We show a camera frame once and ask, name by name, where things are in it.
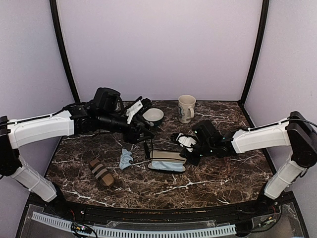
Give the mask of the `black aviator sunglasses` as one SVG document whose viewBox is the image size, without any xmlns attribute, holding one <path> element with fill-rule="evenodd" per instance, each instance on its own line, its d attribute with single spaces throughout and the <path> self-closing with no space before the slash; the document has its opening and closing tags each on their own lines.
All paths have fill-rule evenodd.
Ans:
<svg viewBox="0 0 317 238">
<path fill-rule="evenodd" d="M 143 141 L 144 151 L 147 159 L 151 159 L 151 152 L 153 150 L 153 138 L 150 135 L 145 135 L 145 140 Z"/>
</svg>

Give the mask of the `light blue cloth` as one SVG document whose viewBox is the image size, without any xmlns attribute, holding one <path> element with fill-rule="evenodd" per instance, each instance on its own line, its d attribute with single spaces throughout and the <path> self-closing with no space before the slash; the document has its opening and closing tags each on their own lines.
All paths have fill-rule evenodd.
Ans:
<svg viewBox="0 0 317 238">
<path fill-rule="evenodd" d="M 119 168 L 124 170 L 125 168 L 131 166 L 131 161 L 133 161 L 132 153 L 126 149 L 122 149 L 119 161 Z"/>
<path fill-rule="evenodd" d="M 184 170 L 182 162 L 152 161 L 151 166 L 153 169 L 164 171 L 182 172 Z"/>
</svg>

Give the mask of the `black checkered glasses case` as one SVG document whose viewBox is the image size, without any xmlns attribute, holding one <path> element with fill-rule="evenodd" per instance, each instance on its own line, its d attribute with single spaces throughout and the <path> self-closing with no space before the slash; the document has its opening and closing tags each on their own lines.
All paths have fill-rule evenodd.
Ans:
<svg viewBox="0 0 317 238">
<path fill-rule="evenodd" d="M 180 152 L 166 150 L 152 150 L 150 152 L 151 162 L 148 164 L 150 170 L 183 173 L 186 171 L 186 158 Z"/>
</svg>

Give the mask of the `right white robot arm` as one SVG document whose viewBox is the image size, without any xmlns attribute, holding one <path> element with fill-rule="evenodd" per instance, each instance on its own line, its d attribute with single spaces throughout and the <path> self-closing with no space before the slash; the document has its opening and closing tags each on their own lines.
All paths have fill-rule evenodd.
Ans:
<svg viewBox="0 0 317 238">
<path fill-rule="evenodd" d="M 294 111 L 290 116 L 268 125 L 237 129 L 226 134 L 214 127 L 210 120 L 193 126 L 194 135 L 179 133 L 175 141 L 187 149 L 187 157 L 197 160 L 203 156 L 223 158 L 248 151 L 290 146 L 292 151 L 278 172 L 264 187 L 264 196 L 253 203 L 253 211 L 263 215 L 302 172 L 317 163 L 316 124 Z"/>
</svg>

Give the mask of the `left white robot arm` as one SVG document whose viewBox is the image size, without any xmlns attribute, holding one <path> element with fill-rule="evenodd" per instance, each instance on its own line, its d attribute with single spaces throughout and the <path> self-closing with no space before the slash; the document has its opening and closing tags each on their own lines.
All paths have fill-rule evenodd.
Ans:
<svg viewBox="0 0 317 238">
<path fill-rule="evenodd" d="M 124 106 L 120 93 L 100 87 L 88 102 L 73 103 L 60 111 L 28 119 L 0 118 L 0 174 L 11 177 L 37 194 L 59 216 L 66 216 L 70 206 L 58 194 L 57 186 L 30 167 L 19 148 L 50 138 L 106 130 L 121 133 L 125 142 L 137 144 L 152 139 L 143 113 L 152 107 L 148 98 L 137 98 Z"/>
</svg>

